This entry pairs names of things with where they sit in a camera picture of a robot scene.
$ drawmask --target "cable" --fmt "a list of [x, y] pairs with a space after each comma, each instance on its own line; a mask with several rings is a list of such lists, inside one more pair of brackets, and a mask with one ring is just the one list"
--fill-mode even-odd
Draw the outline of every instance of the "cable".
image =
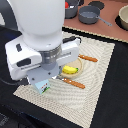
[[7, 84], [7, 85], [15, 85], [15, 86], [18, 86], [18, 82], [16, 82], [16, 83], [9, 83], [7, 81], [4, 81], [2, 78], [0, 78], [0, 81], [3, 82], [4, 84]]
[[0, 81], [6, 85], [11, 85], [11, 86], [20, 86], [20, 85], [28, 85], [29, 84], [29, 82], [26, 78], [23, 78], [21, 81], [18, 81], [16, 83], [9, 83], [9, 82], [3, 80], [2, 78], [0, 78]]

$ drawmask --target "table surface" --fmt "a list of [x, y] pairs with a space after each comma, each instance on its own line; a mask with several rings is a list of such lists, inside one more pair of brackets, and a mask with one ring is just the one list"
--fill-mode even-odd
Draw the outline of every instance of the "table surface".
[[[91, 0], [85, 0], [84, 5], [79, 6], [78, 10], [83, 6], [87, 6], [90, 2]], [[82, 31], [85, 33], [90, 33], [93, 35], [98, 35], [101, 37], [128, 42], [128, 31], [120, 28], [115, 22], [116, 17], [119, 15], [119, 10], [123, 6], [128, 5], [128, 3], [115, 1], [102, 2], [104, 3], [105, 7], [100, 11], [100, 17], [106, 20], [107, 22], [111, 23], [111, 27], [106, 25], [101, 20], [98, 20], [97, 23], [92, 25], [83, 24], [78, 20], [78, 13], [77, 16], [73, 19], [65, 19], [64, 27], [74, 29], [77, 31]]]
[[[128, 44], [65, 28], [63, 30], [108, 43], [115, 43], [90, 128], [127, 128]], [[9, 82], [12, 80], [6, 63], [5, 44], [20, 35], [20, 32], [8, 29], [0, 31], [0, 77]], [[56, 114], [14, 96], [13, 93], [16, 89], [17, 87], [5, 85], [0, 81], [0, 103], [32, 115], [54, 128], [81, 128]]]

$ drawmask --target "placemat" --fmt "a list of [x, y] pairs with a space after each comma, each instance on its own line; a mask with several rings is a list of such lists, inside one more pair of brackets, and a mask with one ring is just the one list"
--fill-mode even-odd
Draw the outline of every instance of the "placemat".
[[[63, 33], [63, 38], [71, 36], [78, 37], [75, 34]], [[85, 61], [83, 73], [73, 79], [84, 84], [85, 89], [66, 84], [61, 80], [49, 79], [51, 87], [42, 95], [38, 94], [32, 85], [21, 85], [14, 95], [83, 128], [89, 128], [115, 44], [85, 37], [81, 39], [79, 53], [98, 59], [96, 63], [83, 60]]]

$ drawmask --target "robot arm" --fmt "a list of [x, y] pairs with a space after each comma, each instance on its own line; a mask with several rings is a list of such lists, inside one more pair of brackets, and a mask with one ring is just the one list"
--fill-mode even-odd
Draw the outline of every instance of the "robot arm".
[[0, 0], [0, 5], [5, 27], [22, 33], [5, 45], [13, 80], [28, 77], [34, 85], [57, 76], [60, 67], [77, 59], [80, 39], [63, 43], [65, 0]]

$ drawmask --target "black table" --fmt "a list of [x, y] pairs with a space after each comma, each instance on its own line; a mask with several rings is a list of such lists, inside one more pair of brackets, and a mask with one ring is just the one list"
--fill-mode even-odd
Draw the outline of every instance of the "black table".
[[[108, 43], [115, 43], [114, 52], [105, 76], [99, 100], [90, 128], [128, 127], [128, 44], [94, 35], [63, 28], [63, 31], [89, 37]], [[5, 54], [5, 44], [20, 36], [20, 32], [8, 29], [0, 31], [0, 77], [11, 80]], [[53, 128], [81, 128], [45, 109], [13, 95], [16, 86], [8, 86], [0, 81], [0, 104], [8, 105], [16, 111], [31, 115]]]

